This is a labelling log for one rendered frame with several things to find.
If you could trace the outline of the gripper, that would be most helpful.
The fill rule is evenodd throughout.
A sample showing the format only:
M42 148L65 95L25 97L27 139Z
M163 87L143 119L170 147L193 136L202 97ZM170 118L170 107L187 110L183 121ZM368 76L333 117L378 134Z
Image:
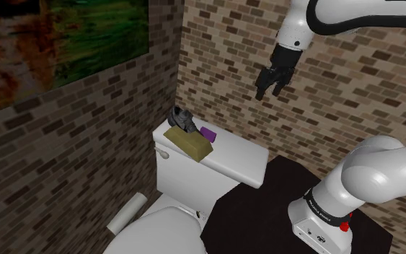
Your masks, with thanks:
M255 99L261 101L268 87L274 83L272 94L277 97L281 90L290 83L301 55L300 50L292 50L277 44L270 57L271 67L263 67L257 76Z

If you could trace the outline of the purple cylinder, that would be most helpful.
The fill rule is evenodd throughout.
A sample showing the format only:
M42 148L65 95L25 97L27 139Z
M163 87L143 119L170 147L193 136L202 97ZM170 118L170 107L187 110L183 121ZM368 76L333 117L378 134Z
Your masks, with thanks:
M217 133L215 133L214 131L202 126L200 128L200 133L203 137L205 137L206 139L208 139L211 143L213 143L216 139L216 135Z

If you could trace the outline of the dark grey figure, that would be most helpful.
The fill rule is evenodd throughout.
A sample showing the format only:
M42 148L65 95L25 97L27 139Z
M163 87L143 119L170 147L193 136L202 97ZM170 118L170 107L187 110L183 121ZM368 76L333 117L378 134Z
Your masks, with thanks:
M193 114L189 110L183 110L176 105L171 108L167 121L171 127L178 126L186 133L200 133L193 122Z

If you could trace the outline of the olive green box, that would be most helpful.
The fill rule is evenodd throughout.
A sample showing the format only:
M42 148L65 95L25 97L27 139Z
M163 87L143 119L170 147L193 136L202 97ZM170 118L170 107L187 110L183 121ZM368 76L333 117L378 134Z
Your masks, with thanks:
M173 126L164 132L164 136L196 162L213 151L210 141L197 131L187 133L180 127Z

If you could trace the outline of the white toilet paper roll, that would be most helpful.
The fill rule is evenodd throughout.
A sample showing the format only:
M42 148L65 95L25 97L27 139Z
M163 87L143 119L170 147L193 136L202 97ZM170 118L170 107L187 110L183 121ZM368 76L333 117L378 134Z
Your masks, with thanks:
M142 193L136 193L113 217L107 228L114 234L119 234L130 220L147 202L147 197Z

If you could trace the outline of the green and brown wall picture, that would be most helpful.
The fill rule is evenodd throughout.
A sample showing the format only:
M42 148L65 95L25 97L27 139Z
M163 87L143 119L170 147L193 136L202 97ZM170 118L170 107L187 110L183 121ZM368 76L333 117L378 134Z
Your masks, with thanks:
M148 51L148 0L0 0L0 110Z

